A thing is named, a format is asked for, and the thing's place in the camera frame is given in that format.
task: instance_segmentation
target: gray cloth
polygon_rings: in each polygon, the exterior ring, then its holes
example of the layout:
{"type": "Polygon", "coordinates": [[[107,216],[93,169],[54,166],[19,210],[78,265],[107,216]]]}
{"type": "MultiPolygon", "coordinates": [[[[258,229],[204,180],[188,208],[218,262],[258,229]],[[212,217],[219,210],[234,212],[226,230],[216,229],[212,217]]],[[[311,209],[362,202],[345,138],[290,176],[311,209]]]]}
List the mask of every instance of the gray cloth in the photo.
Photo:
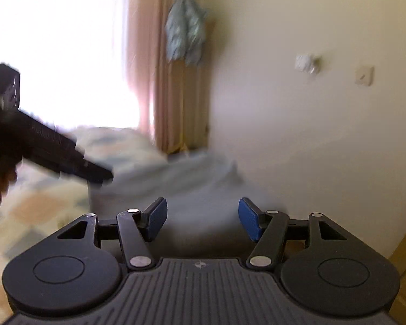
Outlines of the gray cloth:
{"type": "MultiPolygon", "coordinates": [[[[110,185],[91,188],[90,206],[99,219],[112,219],[127,209],[144,210],[158,197],[167,199],[168,217],[148,244],[157,257],[245,255],[254,243],[239,221],[239,200],[249,197],[263,211],[277,208],[267,193],[238,174],[234,161],[206,152],[140,168],[115,177],[110,185]]],[[[119,253],[118,245],[111,248],[119,253]]]]}
{"type": "Polygon", "coordinates": [[[187,65],[200,62],[206,40],[205,17],[206,11],[196,0],[176,0],[165,24],[168,61],[185,57],[187,65]]]}

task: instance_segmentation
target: white logo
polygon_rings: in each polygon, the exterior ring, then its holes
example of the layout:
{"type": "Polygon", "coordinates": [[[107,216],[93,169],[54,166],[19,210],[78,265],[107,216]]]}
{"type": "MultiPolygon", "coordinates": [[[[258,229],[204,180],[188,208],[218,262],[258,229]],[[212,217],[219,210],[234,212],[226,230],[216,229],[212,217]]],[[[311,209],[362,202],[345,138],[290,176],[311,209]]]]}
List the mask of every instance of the white logo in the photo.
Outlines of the white logo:
{"type": "Polygon", "coordinates": [[[207,264],[204,261],[198,261],[194,264],[195,267],[198,267],[200,270],[202,270],[204,267],[207,266],[207,264]]]}

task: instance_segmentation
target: gray blanket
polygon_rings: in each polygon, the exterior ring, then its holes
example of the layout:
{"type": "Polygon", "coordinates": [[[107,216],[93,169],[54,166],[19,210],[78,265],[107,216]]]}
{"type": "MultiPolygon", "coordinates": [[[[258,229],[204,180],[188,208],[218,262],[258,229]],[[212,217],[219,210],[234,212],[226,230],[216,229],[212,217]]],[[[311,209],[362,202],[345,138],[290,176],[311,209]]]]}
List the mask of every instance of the gray blanket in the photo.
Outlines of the gray blanket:
{"type": "MultiPolygon", "coordinates": [[[[149,243],[156,257],[246,255],[254,244],[238,219],[239,199],[249,197],[263,211],[277,208],[239,175],[234,161],[206,152],[116,176],[110,185],[90,189],[90,206],[99,219],[111,219],[127,209],[144,210],[158,197],[167,199],[168,218],[149,243]]],[[[120,254],[118,244],[107,244],[120,254]]]]}

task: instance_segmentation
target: curtain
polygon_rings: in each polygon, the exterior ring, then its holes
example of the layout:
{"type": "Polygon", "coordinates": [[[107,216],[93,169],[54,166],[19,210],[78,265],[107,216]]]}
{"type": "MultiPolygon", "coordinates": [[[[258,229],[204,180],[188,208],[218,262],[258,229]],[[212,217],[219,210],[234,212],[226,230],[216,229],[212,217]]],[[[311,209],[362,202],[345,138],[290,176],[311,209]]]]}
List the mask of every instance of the curtain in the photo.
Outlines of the curtain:
{"type": "Polygon", "coordinates": [[[172,152],[184,143],[184,75],[166,62],[164,25],[174,0],[129,0],[127,77],[139,103],[139,129],[172,152]]]}
{"type": "Polygon", "coordinates": [[[55,127],[136,127],[125,78],[125,0],[0,0],[0,62],[21,107],[55,127]]]}

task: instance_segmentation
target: bed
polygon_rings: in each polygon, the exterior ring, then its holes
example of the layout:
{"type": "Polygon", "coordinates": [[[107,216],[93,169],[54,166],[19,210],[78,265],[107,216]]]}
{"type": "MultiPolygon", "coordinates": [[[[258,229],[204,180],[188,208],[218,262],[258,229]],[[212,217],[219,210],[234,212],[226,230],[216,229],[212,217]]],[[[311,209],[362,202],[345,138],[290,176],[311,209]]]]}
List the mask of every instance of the bed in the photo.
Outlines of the bed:
{"type": "MultiPolygon", "coordinates": [[[[112,219],[164,197],[168,218],[149,243],[152,255],[209,258],[246,256],[254,247],[238,219],[240,198],[249,197],[262,210],[279,210],[222,155],[197,151],[167,159],[132,129],[77,129],[69,135],[89,159],[113,167],[115,178],[88,189],[78,178],[58,179],[28,162],[18,168],[18,180],[0,207],[0,323],[12,313],[1,285],[7,262],[87,212],[112,219]]],[[[120,261],[117,241],[103,242],[102,248],[120,261]]]]}

